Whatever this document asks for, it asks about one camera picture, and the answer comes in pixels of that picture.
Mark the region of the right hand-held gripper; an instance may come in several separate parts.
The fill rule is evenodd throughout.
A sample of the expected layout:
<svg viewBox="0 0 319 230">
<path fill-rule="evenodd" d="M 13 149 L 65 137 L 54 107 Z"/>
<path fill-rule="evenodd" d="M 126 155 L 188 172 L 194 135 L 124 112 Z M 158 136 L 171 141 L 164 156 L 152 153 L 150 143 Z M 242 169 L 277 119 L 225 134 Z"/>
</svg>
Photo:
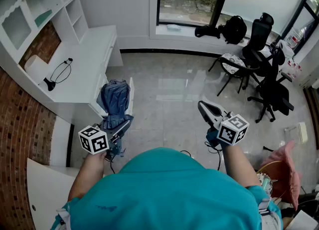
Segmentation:
<svg viewBox="0 0 319 230">
<path fill-rule="evenodd" d="M 215 117 L 224 117 L 226 110 L 219 104 L 198 102 L 198 110 L 209 125 L 214 124 Z M 207 131 L 206 139 L 213 146 L 226 145 L 234 146 L 240 142 L 249 128 L 249 123 L 239 114 L 224 117 L 217 127 L 210 128 Z"/>
</svg>

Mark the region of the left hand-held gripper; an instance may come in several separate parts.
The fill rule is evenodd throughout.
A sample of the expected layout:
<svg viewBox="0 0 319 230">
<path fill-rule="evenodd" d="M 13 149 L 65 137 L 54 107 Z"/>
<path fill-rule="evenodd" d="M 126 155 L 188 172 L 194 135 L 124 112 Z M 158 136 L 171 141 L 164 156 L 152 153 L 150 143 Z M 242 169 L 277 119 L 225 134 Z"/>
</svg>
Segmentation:
<svg viewBox="0 0 319 230">
<path fill-rule="evenodd" d="M 112 130 L 104 130 L 102 124 L 87 126 L 78 132 L 81 146 L 88 153 L 95 155 L 106 152 L 106 159 L 112 160 L 115 156 L 124 156 L 122 137 L 131 125 L 126 120 Z"/>
</svg>

